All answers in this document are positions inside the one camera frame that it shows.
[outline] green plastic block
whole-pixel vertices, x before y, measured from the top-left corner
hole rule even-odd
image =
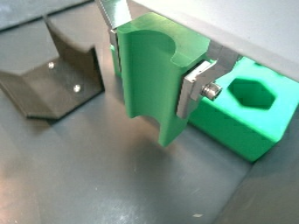
[[[165,17],[148,13],[117,27],[125,112],[160,123],[159,144],[181,133],[175,112],[183,75],[205,55],[209,40]]]
[[[219,98],[201,99],[189,122],[253,162],[283,137],[297,106],[299,84],[247,58],[217,84]]]

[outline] black angle bracket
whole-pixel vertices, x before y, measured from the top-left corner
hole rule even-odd
[[[25,117],[56,120],[104,91],[94,46],[85,52],[44,17],[60,57],[22,75],[0,71],[0,88]]]

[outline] hexagonal hole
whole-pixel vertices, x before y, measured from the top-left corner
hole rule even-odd
[[[237,102],[251,108],[269,109],[276,99],[265,86],[255,80],[235,79],[228,85],[228,91]]]

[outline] aluminum bracket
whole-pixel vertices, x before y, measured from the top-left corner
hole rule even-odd
[[[181,82],[181,93],[177,103],[176,115],[184,119],[196,109],[199,99],[205,96],[212,101],[220,94],[221,87],[215,80],[227,74],[239,60],[239,54],[215,41],[209,42],[207,56],[209,63],[204,60],[185,75]]]
[[[121,72],[117,27],[132,20],[126,0],[96,0],[101,16],[106,23],[109,44],[114,47],[116,69]]]

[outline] screw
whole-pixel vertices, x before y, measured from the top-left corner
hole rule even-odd
[[[54,64],[50,62],[50,63],[48,64],[48,68],[49,68],[49,69],[53,69],[53,67],[54,67]]]
[[[219,97],[220,91],[221,86],[212,82],[201,88],[200,94],[213,101]]]
[[[73,86],[73,92],[77,93],[80,91],[80,85]]]

